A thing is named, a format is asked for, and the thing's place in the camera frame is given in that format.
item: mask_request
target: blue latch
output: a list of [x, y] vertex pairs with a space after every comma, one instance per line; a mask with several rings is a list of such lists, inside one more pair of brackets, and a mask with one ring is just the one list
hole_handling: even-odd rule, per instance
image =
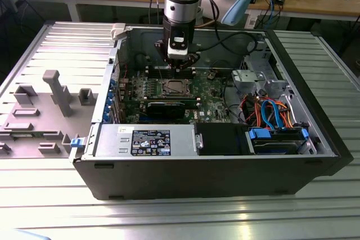
[[267, 129], [251, 129], [249, 135], [250, 139], [271, 139], [270, 131]]
[[308, 133], [308, 131], [306, 129], [302, 129], [301, 133], [303, 134], [305, 139], [309, 138], [309, 133]]
[[86, 143], [86, 137], [76, 138], [76, 139], [71, 139], [70, 146], [83, 148], [85, 147], [85, 143]]

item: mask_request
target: table leg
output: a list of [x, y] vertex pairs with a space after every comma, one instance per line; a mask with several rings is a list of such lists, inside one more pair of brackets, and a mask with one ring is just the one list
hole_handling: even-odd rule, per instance
[[248, 18], [246, 19], [245, 29], [254, 29], [261, 10], [248, 10], [247, 14]]
[[73, 22], [81, 22], [81, 15], [80, 12], [78, 11], [77, 4], [75, 3], [75, 1], [74, 2], [71, 1], [66, 4], [67, 4], [67, 8], [69, 9], [71, 20]]

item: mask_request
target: motherboard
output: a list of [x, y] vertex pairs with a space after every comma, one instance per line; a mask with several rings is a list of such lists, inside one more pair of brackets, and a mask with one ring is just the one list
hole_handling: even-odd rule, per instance
[[121, 91], [128, 124], [228, 123], [223, 101], [224, 78], [210, 70], [169, 78], [166, 70], [138, 71]]

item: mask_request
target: wire bundle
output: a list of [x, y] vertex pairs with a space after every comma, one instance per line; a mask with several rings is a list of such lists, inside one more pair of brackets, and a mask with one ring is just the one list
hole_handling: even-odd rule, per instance
[[[242, 110], [245, 102], [246, 102], [247, 96], [244, 97], [242, 102], [240, 103], [240, 109]], [[291, 123], [290, 119], [290, 109], [284, 105], [280, 101], [276, 101], [274, 99], [268, 98], [268, 97], [260, 97], [257, 99], [254, 98], [254, 112], [250, 114], [247, 119], [245, 119], [245, 122], [249, 124], [249, 120], [255, 115], [256, 116], [256, 122], [250, 124], [251, 126], [256, 126], [259, 128], [266, 127], [268, 129], [274, 130], [275, 127], [273, 124], [271, 124], [270, 119], [272, 118], [272, 115], [275, 116], [276, 125], [278, 128], [293, 128], [293, 124]], [[273, 110], [272, 114], [269, 118], [266, 117], [266, 108], [271, 108]]]
[[[277, 25], [277, 23], [278, 23], [279, 20], [280, 20], [283, 6], [282, 6], [282, 5], [279, 5], [279, 12], [278, 12], [277, 14], [273, 15], [274, 10], [275, 10], [275, 5], [274, 5], [274, 3], [273, 3], [272, 0], [269, 0], [269, 2], [268, 2], [268, 0], [266, 0], [266, 1], [267, 1], [267, 3], [268, 3], [269, 7], [268, 7], [268, 9], [266, 10], [265, 14], [263, 15], [263, 18], [262, 18], [261, 20], [259, 20], [258, 24], [255, 26], [255, 28], [258, 28], [260, 24], [261, 24], [261, 25], [264, 25], [264, 24], [265, 24], [265, 29], [267, 29], [270, 25], [272, 25], [272, 24], [274, 24], [274, 23], [276, 23], [276, 25]], [[267, 20], [265, 20], [265, 16], [267, 15], [267, 13], [268, 13], [269, 11], [271, 11], [270, 17], [269, 17]]]

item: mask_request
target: sticker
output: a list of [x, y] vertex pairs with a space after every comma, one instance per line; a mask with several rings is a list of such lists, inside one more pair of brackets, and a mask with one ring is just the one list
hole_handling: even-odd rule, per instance
[[133, 156], [170, 156], [170, 130], [134, 130], [131, 144]]
[[118, 128], [118, 133], [131, 133], [133, 132], [134, 127], [133, 126], [120, 126]]

